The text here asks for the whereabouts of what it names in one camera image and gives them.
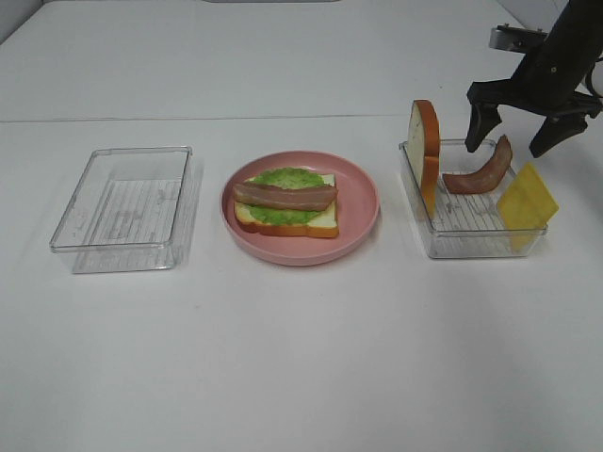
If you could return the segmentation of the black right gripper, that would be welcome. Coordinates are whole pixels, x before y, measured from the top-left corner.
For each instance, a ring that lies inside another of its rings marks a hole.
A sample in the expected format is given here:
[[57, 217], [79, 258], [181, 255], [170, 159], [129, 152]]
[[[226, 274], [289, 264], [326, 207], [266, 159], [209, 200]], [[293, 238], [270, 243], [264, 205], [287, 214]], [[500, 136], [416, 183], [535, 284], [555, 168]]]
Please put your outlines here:
[[470, 153], [501, 123], [499, 105], [547, 117], [530, 143], [535, 158], [586, 130], [585, 116], [571, 114], [594, 118], [602, 109], [598, 97], [577, 91], [602, 54], [600, 44], [537, 44], [514, 50], [524, 56], [510, 78], [474, 82], [469, 88], [471, 112], [464, 144]]

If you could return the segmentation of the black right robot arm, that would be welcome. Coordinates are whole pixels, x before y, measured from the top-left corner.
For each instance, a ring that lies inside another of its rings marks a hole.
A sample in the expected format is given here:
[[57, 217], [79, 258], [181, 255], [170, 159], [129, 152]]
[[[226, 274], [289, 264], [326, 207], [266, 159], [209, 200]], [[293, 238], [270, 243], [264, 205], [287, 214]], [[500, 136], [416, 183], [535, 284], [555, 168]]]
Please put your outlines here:
[[467, 150], [475, 152], [501, 123], [497, 111], [509, 105], [545, 118], [530, 144], [539, 157], [587, 128], [586, 119], [602, 111], [594, 95], [576, 88], [602, 54], [602, 3], [570, 1], [550, 32], [499, 25], [489, 46], [523, 55], [508, 79], [474, 82], [467, 92], [471, 104]]

